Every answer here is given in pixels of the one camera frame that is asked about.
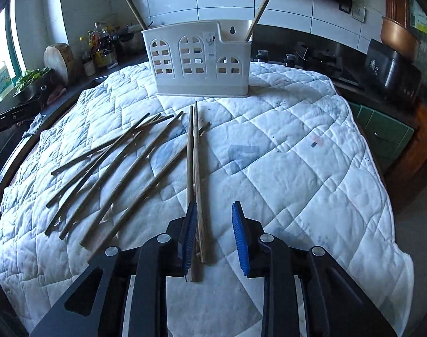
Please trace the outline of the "metal bowl of greens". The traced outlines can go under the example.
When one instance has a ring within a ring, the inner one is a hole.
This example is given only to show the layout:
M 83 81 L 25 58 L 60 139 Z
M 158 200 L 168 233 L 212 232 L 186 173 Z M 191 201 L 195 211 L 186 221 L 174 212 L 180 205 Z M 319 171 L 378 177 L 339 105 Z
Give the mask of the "metal bowl of greens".
M 20 102 L 29 101 L 41 92 L 43 86 L 46 88 L 51 86 L 53 73 L 54 70 L 49 67 L 25 71 L 15 83 L 13 97 L 16 97 Z

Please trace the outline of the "round wooden cutting board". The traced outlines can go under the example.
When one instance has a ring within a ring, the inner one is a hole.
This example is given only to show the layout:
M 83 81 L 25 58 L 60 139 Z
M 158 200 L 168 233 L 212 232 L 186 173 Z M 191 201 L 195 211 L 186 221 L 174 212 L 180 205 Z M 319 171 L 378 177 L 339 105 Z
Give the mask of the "round wooden cutting board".
M 53 69 L 64 85 L 72 85 L 77 79 L 76 60 L 68 44 L 48 46 L 44 51 L 44 65 Z

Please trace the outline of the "white quilted table cloth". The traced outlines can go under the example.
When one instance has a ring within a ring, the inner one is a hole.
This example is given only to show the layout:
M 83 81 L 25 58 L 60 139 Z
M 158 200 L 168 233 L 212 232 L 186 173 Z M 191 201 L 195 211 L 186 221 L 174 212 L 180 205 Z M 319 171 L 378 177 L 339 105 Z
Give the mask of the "white quilted table cloth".
M 62 240 L 61 224 L 46 233 L 59 208 L 46 204 L 83 168 L 64 169 L 64 163 L 145 114 L 182 111 L 178 121 L 187 127 L 195 103 L 209 125 L 200 140 L 200 169 L 210 261 L 197 284 L 169 279 L 170 333 L 259 335 L 263 282 L 239 268 L 231 222 L 232 204 L 240 202 L 247 217 L 291 247 L 325 248 L 402 335 L 414 266 L 396 244 L 389 196 L 350 106 L 324 75 L 258 62 L 244 98 L 163 96 L 149 64 L 133 65 L 84 90 L 40 134 L 0 204 L 0 285 L 27 331 L 86 268 L 92 251 L 80 245 L 83 235 L 121 174 L 165 125 L 139 141 Z

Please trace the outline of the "oil bottle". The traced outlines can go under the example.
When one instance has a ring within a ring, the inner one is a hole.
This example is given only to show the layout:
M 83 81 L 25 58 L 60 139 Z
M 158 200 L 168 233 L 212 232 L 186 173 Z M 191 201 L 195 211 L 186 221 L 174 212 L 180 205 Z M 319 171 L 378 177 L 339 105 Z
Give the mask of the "oil bottle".
M 108 65 L 105 59 L 104 48 L 101 44 L 102 28 L 103 23 L 95 22 L 94 30 L 88 32 L 88 44 L 91 55 L 96 68 L 100 70 L 105 69 Z

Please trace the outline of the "steel pot with lid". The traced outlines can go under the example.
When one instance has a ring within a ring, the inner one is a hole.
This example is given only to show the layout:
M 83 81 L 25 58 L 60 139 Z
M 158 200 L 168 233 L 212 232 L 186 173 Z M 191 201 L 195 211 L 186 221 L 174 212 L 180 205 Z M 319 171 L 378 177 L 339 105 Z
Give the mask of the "steel pot with lid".
M 114 32 L 113 41 L 115 48 L 123 56 L 135 56 L 146 50 L 142 27 L 139 24 L 129 24 L 125 28 Z

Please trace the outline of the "white plastic utensil holder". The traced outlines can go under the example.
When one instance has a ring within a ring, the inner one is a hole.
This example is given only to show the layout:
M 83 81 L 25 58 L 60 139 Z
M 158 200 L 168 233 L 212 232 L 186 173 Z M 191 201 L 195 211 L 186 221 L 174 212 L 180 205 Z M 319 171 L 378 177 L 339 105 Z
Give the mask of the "white plastic utensil holder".
M 190 21 L 142 32 L 159 94 L 246 97 L 249 20 Z

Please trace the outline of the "black gas stove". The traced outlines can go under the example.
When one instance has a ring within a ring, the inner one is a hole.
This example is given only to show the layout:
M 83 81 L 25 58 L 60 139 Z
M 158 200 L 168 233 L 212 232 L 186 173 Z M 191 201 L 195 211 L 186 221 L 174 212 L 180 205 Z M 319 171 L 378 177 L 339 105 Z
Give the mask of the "black gas stove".
M 265 48 L 258 46 L 252 48 L 252 60 L 280 64 L 286 68 L 318 72 L 333 81 L 360 88 L 357 78 L 346 68 L 344 59 L 331 53 L 328 49 L 316 49 L 301 42 L 296 43 L 289 50 L 277 45 L 269 45 Z

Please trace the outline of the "copper inner pot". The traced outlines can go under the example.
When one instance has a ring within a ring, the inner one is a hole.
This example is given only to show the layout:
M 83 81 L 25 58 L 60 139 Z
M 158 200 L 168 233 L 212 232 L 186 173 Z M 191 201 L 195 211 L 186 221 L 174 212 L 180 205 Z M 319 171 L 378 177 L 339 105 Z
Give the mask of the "copper inner pot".
M 382 17 L 380 38 L 383 44 L 394 49 L 406 59 L 412 62 L 416 60 L 421 44 L 420 40 L 397 21 Z

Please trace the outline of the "wooden glass cabinet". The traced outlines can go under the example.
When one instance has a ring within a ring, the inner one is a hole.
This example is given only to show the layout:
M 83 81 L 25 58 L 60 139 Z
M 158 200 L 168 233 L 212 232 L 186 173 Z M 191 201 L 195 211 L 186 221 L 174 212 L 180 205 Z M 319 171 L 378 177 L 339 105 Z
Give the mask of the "wooden glass cabinet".
M 427 13 L 427 0 L 417 0 Z M 386 0 L 381 28 L 385 43 L 406 53 L 408 63 L 399 77 L 399 87 L 389 95 L 415 124 L 415 133 L 384 174 L 392 210 L 400 212 L 427 186 L 427 34 L 414 28 L 410 0 Z

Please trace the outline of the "white wall socket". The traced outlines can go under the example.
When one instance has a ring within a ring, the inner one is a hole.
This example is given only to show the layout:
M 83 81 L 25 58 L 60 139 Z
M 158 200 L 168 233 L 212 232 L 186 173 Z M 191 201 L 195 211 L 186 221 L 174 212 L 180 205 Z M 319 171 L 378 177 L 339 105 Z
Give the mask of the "white wall socket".
M 355 20 L 360 21 L 360 23 L 364 23 L 366 16 L 366 8 L 360 5 L 354 5 L 351 9 L 351 16 Z

